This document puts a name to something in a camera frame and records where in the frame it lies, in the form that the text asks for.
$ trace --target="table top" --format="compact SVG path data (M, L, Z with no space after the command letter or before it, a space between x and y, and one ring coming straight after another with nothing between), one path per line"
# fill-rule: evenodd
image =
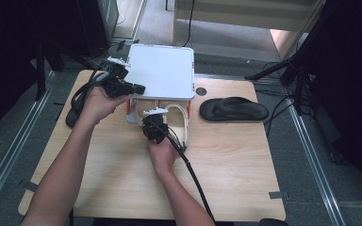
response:
M75 81L69 99L50 137L31 182L38 184L48 170L71 129L65 124L73 93L88 81L83 71ZM254 85L247 81L195 78L195 95L189 118L189 159L217 221L284 220L270 148L262 122L210 123L199 116L207 99L241 96L257 101ZM136 124L125 119L126 105L96 126L90 143L85 175L74 206L77 217L173 219L171 207L156 178L148 154L146 137ZM181 158L174 172L187 191L202 203L196 185ZM26 191L19 212L25 214L33 193Z

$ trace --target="black cable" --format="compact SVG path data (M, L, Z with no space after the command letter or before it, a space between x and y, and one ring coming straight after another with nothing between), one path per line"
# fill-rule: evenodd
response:
M163 135L166 136L166 138L169 139L169 141L171 142L171 144L174 146L175 150L178 152L178 154L181 156L181 158L184 160L185 164L187 165L187 169L190 173L190 175L192 176L192 179L193 179L193 182L196 184L196 187L198 188L198 191L199 191L199 194L201 195L201 198L202 198L202 201L204 203L204 206L205 206L205 209L208 213L208 215L211 217L211 219L213 220L213 222L216 222L214 217L213 217L213 214L211 213L211 210L210 210L210 207L207 203L207 200L206 200L206 196L205 196L205 193L204 191L202 190L202 187L198 181L198 178L196 177L195 175L195 172L193 171L193 168L192 168L192 165L190 164L190 161L187 159L187 157L184 155L184 151L186 149L185 147L185 143L184 144L181 144L178 137L175 135L176 137L176 140L174 140L173 137L171 137L169 135L169 133L166 133L165 131L163 131L160 126L158 126L157 124L155 124L154 122L152 121L148 121L150 122L152 125L154 125L154 127L156 127L156 129L158 129Z
M293 97L293 95L288 95L288 96L284 97L280 102L278 102L278 104L275 106L274 110L273 110L272 113L271 113L271 117L270 117L267 121L264 122L265 125L266 125L266 124L269 124L269 126L268 126L268 128L267 128L267 131L266 131L266 136L267 136L267 137L269 137L270 129L272 128L272 120L274 119L275 110L278 108L278 106L279 106L281 103L283 103L283 102L284 102L287 98L289 98L289 97Z
M263 65L262 70L265 71L266 66L269 65L269 64L278 64L278 63L279 63L279 62L268 62L268 63L266 63L265 65ZM277 70L277 73L278 73L278 77L274 77L274 76L272 76L271 74L269 74L269 77L270 77L270 78L273 78L273 79L280 79L281 76L282 76L282 75L280 74L280 71Z
M271 95L271 96L282 96L282 97L288 96L288 94L285 94L283 92L266 90L266 89L257 89L256 92L261 93L261 94Z
M192 8L190 9L189 26L188 26L188 38L187 38L187 41L185 42L185 44L182 47L185 47L188 44L189 39L190 39L190 24L192 22L193 6L195 6L195 0L192 0Z

